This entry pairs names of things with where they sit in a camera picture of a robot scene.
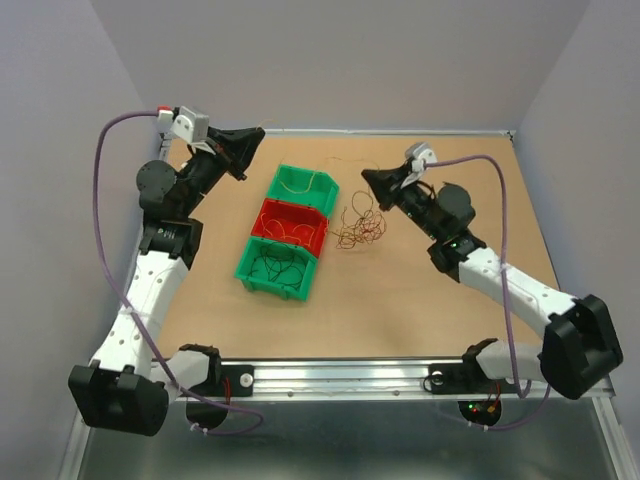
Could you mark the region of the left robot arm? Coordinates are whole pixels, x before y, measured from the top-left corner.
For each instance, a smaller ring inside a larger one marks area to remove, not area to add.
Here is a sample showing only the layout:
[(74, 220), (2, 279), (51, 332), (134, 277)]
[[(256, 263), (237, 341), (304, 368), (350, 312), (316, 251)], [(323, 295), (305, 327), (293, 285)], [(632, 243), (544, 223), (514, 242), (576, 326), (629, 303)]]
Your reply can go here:
[(186, 344), (165, 358), (157, 338), (199, 250), (203, 225), (192, 212), (224, 175), (245, 179), (265, 135), (261, 127), (209, 128), (203, 146), (189, 145), (191, 156), (180, 169), (158, 159), (138, 170), (143, 220), (131, 283), (115, 289), (121, 305), (101, 346), (68, 377), (86, 425), (153, 436), (170, 405), (190, 397), (205, 415), (193, 418), (192, 427), (210, 434), (232, 411), (217, 348)]

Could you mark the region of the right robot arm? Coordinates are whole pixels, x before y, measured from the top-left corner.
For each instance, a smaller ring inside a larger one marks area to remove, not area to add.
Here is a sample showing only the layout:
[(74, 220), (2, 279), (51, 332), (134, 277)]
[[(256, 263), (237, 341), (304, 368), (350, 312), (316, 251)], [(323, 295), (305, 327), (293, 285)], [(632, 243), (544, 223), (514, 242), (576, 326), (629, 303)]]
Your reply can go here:
[(595, 295), (583, 298), (558, 291), (508, 264), (476, 237), (469, 225), (475, 217), (466, 189), (445, 183), (439, 190), (421, 181), (407, 162), (389, 170), (361, 173), (383, 211), (402, 211), (431, 240), (435, 268), (454, 281), (494, 300), (506, 318), (517, 316), (540, 338), (538, 346), (485, 339), (470, 346), (460, 372), (442, 373), (448, 381), (482, 390), (494, 380), (513, 380), (524, 389), (545, 382), (565, 398), (577, 400), (619, 367), (624, 355), (606, 303)]

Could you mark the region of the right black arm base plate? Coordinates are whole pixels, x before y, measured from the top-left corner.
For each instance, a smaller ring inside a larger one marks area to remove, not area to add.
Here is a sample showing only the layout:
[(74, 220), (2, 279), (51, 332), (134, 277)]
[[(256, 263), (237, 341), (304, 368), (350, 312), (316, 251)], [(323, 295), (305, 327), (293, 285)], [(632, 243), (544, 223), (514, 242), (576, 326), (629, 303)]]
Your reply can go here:
[(464, 363), (431, 364), (422, 386), (434, 395), (516, 393), (516, 387), (506, 380), (489, 379), (479, 367)]

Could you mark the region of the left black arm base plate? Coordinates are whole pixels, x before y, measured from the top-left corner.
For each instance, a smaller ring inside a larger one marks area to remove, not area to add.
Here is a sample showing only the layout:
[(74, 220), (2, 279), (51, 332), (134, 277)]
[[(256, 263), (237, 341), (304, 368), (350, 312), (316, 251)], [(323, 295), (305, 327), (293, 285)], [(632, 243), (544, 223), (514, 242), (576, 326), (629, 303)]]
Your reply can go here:
[(189, 387), (204, 397), (246, 398), (253, 395), (255, 368), (251, 364), (226, 364), (210, 367), (205, 380)]

